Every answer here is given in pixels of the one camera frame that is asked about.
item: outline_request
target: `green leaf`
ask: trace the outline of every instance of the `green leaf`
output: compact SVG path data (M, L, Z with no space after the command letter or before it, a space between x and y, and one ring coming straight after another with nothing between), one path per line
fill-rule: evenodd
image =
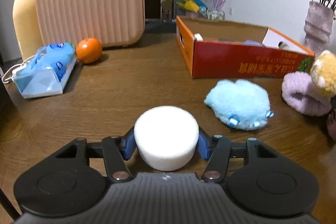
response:
M312 65L312 60L310 57L304 58L299 64L297 70L301 72L308 72Z

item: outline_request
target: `tangerine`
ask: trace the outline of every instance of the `tangerine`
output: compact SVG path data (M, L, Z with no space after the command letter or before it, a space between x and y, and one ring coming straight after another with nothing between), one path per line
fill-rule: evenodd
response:
M103 47L99 40L95 38L86 38L80 41L76 46L77 59L83 64L96 62L103 52Z

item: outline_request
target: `table surface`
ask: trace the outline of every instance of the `table surface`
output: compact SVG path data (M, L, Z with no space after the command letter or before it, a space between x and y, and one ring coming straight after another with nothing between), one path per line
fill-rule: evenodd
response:
M282 79L255 78L268 91L275 112L256 132L223 125L203 100L218 79L191 79L174 34L145 34L135 45L104 51L99 63L76 65L63 95L23 99L14 84L7 86L13 104L0 113L0 186L17 207L15 180L24 171L77 137L98 142L124 135L146 110L174 105L189 111L210 135L244 142L254 136L311 171L320 183L313 216L336 223L336 145L327 135L325 117L300 115L282 100ZM235 169L240 163L234 163ZM131 172L152 171L135 154ZM181 172L202 173L198 155ZM102 159L91 166L104 173ZM0 208L0 223L11 219Z

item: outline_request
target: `white sponge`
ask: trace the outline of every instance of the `white sponge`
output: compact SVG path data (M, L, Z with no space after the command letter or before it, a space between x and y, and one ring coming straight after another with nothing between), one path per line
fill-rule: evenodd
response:
M143 113L134 125L142 159L152 168L173 171L186 165L198 142L198 124L187 111L159 106Z

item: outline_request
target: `pink suitcase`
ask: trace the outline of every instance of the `pink suitcase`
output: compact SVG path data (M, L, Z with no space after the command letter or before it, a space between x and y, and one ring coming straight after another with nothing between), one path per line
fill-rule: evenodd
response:
M36 10L44 45L95 37L127 46L144 32L144 0L36 0Z

